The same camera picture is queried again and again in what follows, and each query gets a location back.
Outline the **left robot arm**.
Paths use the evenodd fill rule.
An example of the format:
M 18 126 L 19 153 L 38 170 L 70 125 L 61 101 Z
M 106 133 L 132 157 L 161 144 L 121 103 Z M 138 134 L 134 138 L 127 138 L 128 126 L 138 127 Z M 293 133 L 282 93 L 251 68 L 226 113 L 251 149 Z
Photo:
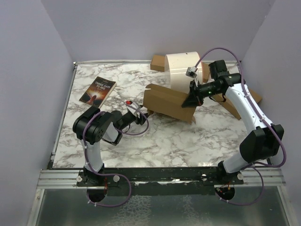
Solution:
M 90 107 L 73 124 L 72 130 L 80 140 L 85 158 L 83 171 L 77 176 L 77 186 L 103 186 L 110 176 L 120 177 L 118 173 L 105 171 L 101 157 L 100 142 L 104 141 L 116 146 L 123 135 L 138 136 L 149 128 L 149 113 L 141 112 L 142 105 L 128 105 L 127 113 L 120 111 L 105 112 L 96 107 Z M 144 131 L 128 133 L 123 131 L 132 123 L 147 124 Z

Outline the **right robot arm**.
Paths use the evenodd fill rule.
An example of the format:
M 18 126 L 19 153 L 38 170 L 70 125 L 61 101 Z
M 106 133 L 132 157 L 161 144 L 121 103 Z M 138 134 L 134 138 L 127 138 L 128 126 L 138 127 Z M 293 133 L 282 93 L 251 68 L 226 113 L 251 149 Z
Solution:
M 230 158 L 219 162 L 216 179 L 227 184 L 235 175 L 247 166 L 278 153 L 284 128 L 274 124 L 253 99 L 240 73 L 230 73 L 224 60 L 209 64 L 212 82 L 200 84 L 191 81 L 189 93 L 183 108 L 201 106 L 204 98 L 221 94 L 224 100 L 230 100 L 239 113 L 247 131 L 247 136 L 239 145 L 239 151 Z

